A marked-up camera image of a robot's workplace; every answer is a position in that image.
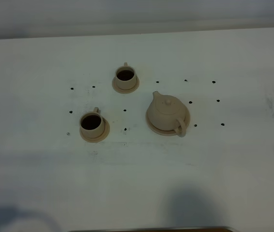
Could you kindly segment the far beige teacup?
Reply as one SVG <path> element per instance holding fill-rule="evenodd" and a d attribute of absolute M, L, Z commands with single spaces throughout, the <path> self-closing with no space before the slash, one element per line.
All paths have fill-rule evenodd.
<path fill-rule="evenodd" d="M 136 72 L 134 68 L 132 68 L 128 65 L 127 62 L 125 62 L 116 70 L 115 76 L 118 77 L 120 80 L 127 81 L 136 76 Z"/>

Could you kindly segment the beige teacup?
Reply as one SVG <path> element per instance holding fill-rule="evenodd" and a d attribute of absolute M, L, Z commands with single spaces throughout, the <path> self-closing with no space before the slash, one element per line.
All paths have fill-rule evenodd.
<path fill-rule="evenodd" d="M 105 130 L 105 123 L 98 107 L 85 113 L 79 121 L 81 134 L 87 139 L 96 139 Z"/>
<path fill-rule="evenodd" d="M 136 72 L 134 68 L 132 68 L 128 65 L 127 62 L 125 62 L 116 70 L 115 76 L 118 77 L 120 80 L 127 81 L 136 76 Z"/>

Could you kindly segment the beige cup saucer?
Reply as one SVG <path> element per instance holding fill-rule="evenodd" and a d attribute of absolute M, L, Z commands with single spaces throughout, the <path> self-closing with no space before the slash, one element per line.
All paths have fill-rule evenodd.
<path fill-rule="evenodd" d="M 130 80 L 123 81 L 115 76 L 112 80 L 112 87 L 116 92 L 121 94 L 132 93 L 139 87 L 139 78 L 134 76 Z"/>
<path fill-rule="evenodd" d="M 80 128 L 79 134 L 80 134 L 81 138 L 89 143 L 98 143 L 98 142 L 104 140 L 109 134 L 110 126 L 109 126 L 109 123 L 104 118 L 103 118 L 103 122 L 104 122 L 105 128 L 104 128 L 103 133 L 100 136 L 98 136 L 96 138 L 87 137 L 87 136 L 85 136 L 82 128 Z"/>

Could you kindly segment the far beige cup saucer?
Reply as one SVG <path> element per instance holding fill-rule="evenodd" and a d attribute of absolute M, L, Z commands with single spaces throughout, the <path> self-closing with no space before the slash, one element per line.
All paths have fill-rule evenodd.
<path fill-rule="evenodd" d="M 116 92 L 121 94 L 132 93 L 139 87 L 139 78 L 134 76 L 130 80 L 123 81 L 115 76 L 112 80 L 112 87 Z"/>

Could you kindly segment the near beige teacup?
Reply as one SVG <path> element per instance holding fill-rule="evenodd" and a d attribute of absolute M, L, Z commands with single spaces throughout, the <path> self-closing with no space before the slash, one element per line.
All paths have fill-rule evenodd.
<path fill-rule="evenodd" d="M 85 113 L 79 121 L 81 134 L 87 139 L 96 139 L 105 130 L 105 123 L 98 107 Z"/>

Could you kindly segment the beige ceramic teapot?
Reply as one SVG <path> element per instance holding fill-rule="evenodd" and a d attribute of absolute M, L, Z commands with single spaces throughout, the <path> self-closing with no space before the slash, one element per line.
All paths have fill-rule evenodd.
<path fill-rule="evenodd" d="M 162 95 L 158 91 L 152 93 L 153 100 L 147 112 L 150 122 L 159 130 L 174 130 L 178 136 L 186 135 L 185 109 L 187 108 L 178 98 Z"/>

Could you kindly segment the large beige teapot saucer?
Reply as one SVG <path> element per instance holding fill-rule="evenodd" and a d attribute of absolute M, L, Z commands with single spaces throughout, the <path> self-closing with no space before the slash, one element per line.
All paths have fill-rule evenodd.
<path fill-rule="evenodd" d="M 159 130 L 158 128 L 156 128 L 149 120 L 148 118 L 148 112 L 146 112 L 146 122 L 147 122 L 147 125 L 148 127 L 154 131 L 155 133 L 157 134 L 160 134 L 160 135 L 163 135 L 163 136 L 174 136 L 174 135 L 177 135 L 177 133 L 174 131 L 174 130 L 170 130 L 170 131 L 164 131 L 164 130 Z M 185 119 L 184 119 L 184 123 L 185 123 L 185 126 L 188 127 L 189 124 L 190 124 L 190 113 L 189 113 L 189 110 L 186 108 L 185 109 Z"/>

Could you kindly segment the near beige cup saucer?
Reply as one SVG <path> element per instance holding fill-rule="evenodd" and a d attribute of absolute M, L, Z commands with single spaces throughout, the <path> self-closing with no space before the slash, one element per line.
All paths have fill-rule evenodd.
<path fill-rule="evenodd" d="M 104 118 L 103 118 L 103 122 L 104 122 L 105 128 L 104 128 L 103 133 L 100 136 L 98 136 L 96 138 L 87 137 L 87 136 L 85 136 L 82 128 L 80 128 L 79 134 L 80 134 L 81 138 L 89 143 L 98 143 L 98 142 L 104 140 L 109 134 L 110 126 L 109 126 L 109 123 Z"/>

